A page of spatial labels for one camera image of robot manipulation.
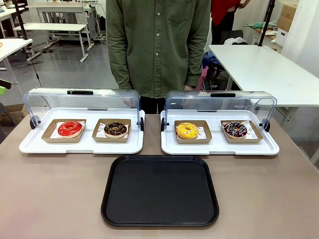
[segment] red frosted donut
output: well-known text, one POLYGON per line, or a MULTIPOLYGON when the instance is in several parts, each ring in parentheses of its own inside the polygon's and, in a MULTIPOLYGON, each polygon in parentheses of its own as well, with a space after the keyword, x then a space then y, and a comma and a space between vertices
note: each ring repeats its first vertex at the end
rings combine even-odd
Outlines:
POLYGON ((63 123, 58 129, 58 134, 63 138, 74 138, 81 132, 82 124, 73 121, 63 123))

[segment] red shirt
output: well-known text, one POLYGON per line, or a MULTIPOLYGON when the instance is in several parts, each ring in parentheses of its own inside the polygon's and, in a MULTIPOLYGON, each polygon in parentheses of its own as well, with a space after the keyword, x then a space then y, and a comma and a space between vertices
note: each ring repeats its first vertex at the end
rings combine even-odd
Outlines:
POLYGON ((213 23, 217 26, 225 17, 228 9, 236 6, 241 0, 211 0, 211 16, 213 23))

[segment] black tray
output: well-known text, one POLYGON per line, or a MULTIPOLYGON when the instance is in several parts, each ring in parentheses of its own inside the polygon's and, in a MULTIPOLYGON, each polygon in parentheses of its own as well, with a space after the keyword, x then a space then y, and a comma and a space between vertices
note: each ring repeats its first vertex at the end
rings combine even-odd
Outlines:
POLYGON ((113 226, 205 227, 219 207, 204 160, 127 155, 112 163, 101 214, 113 226))

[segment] green object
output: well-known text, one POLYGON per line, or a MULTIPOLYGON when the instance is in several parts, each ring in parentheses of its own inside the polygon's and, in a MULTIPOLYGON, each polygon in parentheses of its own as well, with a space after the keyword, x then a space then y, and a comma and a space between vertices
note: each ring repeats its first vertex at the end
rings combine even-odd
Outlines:
POLYGON ((161 98, 197 86, 209 6, 210 0, 108 0, 109 59, 119 88, 161 98))
MULTIPOLYGON (((256 29, 263 29, 265 26, 265 22, 256 22, 252 25, 243 25, 243 26, 248 26, 251 28, 256 28, 256 29)), ((277 22, 276 21, 270 21, 268 24, 268 27, 274 27, 277 26, 277 22)))
POLYGON ((0 96, 3 96, 5 94, 6 88, 0 86, 0 96))

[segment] white serving tray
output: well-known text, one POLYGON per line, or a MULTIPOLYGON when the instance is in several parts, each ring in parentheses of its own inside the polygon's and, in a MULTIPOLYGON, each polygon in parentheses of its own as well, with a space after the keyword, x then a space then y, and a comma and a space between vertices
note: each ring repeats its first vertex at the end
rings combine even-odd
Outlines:
POLYGON ((195 110, 169 110, 166 129, 161 132, 161 148, 168 154, 179 155, 276 155, 279 147, 271 135, 264 129, 260 130, 263 139, 259 143, 230 144, 221 128, 221 120, 251 120, 259 129, 259 120, 250 111, 218 110, 216 112, 197 112, 195 110), (178 144, 174 129, 175 120, 205 120, 210 128, 212 140, 208 144, 178 144))
POLYGON ((144 132, 138 128, 136 109, 108 109, 92 111, 79 108, 54 108, 42 118, 41 123, 25 137, 19 149, 22 153, 96 153, 133 154, 142 149, 144 132), (41 139, 53 119, 86 119, 84 132, 78 143, 47 143, 41 139), (126 143, 101 143, 92 138, 99 119, 131 119, 131 131, 126 143))

